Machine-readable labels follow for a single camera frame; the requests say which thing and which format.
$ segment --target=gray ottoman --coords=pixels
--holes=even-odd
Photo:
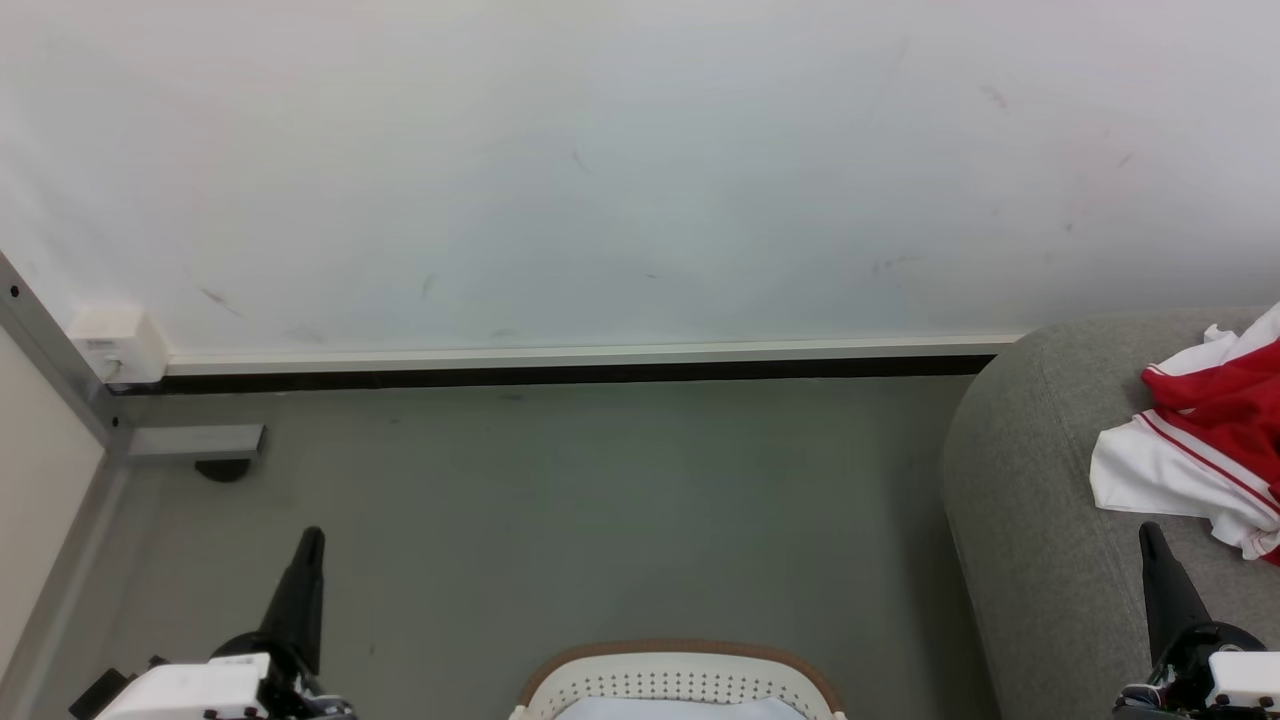
[[[1102,316],[1037,331],[974,380],[943,454],[943,497],[1005,720],[1102,720],[1149,671],[1138,525],[1157,520],[1217,620],[1280,650],[1280,568],[1190,518],[1093,506],[1098,432],[1151,407],[1138,374],[1262,309]]]

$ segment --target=brown basket rim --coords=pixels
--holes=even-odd
[[[836,688],[831,687],[827,678],[818,671],[817,667],[808,664],[804,659],[785,650],[778,650],[776,647],[768,647],[763,644],[744,644],[744,643],[731,643],[722,641],[700,641],[700,639],[648,639],[648,641],[614,641],[603,643],[590,643],[580,644],[577,647],[571,647],[563,652],[558,652],[552,656],[550,660],[543,662],[538,671],[529,678],[525,683],[525,689],[520,696],[520,705],[529,707],[532,702],[534,694],[538,692],[539,685],[550,676],[562,665],[567,665],[575,660],[582,660],[586,657],[596,657],[600,655],[627,655],[627,653],[640,653],[640,652],[700,652],[707,655],[739,655],[742,657],[751,657],[754,660],[771,660],[773,662],[781,662],[787,665],[808,678],[813,687],[818,688],[822,693],[822,698],[827,701],[827,707],[832,714],[844,712],[844,703],[840,702],[840,696],[836,693]]]

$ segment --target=red and white clothing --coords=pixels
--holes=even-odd
[[[1208,328],[1142,380],[1156,407],[1093,448],[1097,506],[1207,518],[1245,560],[1280,565],[1280,305],[1242,336]]]

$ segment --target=metal frame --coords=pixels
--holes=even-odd
[[[104,447],[102,461],[27,619],[9,667],[0,678],[0,717],[29,720],[81,591],[119,510],[131,466],[138,460],[253,459],[265,428],[133,427],[123,413],[120,398],[111,395],[81,357],[4,252],[0,252],[0,328]]]

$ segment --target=white cloth in basket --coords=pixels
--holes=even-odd
[[[737,705],[586,697],[568,706],[557,720],[804,720],[804,715],[776,697]]]

